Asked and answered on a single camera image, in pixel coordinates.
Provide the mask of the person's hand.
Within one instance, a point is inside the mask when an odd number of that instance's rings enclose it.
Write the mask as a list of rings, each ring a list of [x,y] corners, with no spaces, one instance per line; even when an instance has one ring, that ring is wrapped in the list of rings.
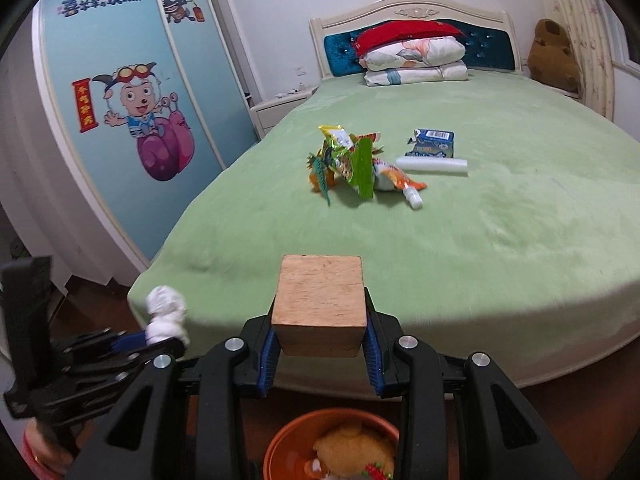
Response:
[[[74,461],[72,454],[40,431],[34,418],[29,419],[24,430],[22,456],[41,480],[63,479]]]

